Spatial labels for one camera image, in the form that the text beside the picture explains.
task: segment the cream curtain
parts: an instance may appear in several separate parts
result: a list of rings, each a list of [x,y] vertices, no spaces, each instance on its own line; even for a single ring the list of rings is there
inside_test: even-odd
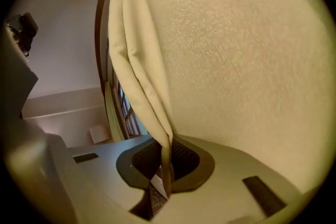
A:
[[[110,56],[134,111],[243,150],[302,192],[335,153],[334,25],[321,0],[111,0]]]

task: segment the wall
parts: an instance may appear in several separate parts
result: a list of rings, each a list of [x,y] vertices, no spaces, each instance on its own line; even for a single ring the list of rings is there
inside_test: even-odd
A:
[[[97,0],[16,0],[10,14],[30,12],[39,30],[28,64],[38,82],[29,98],[100,85],[94,53]]]
[[[22,114],[44,132],[61,136],[67,147],[92,145],[90,127],[109,129],[100,88],[28,99]]]

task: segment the textured fabric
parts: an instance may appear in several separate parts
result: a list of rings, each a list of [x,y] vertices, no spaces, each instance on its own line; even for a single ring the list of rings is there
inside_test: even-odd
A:
[[[301,191],[320,183],[335,116],[334,28],[320,0],[122,0],[119,19],[116,4],[112,63],[160,144],[172,130],[243,150]]]

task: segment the white wall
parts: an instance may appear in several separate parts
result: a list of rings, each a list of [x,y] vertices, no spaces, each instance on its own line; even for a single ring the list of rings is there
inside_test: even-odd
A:
[[[100,85],[94,52],[97,0],[16,0],[11,14],[30,12],[39,30],[28,64],[38,82],[29,98]]]
[[[67,147],[92,145],[91,127],[103,125],[109,130],[100,88],[28,99],[22,115],[44,132],[61,136]]]

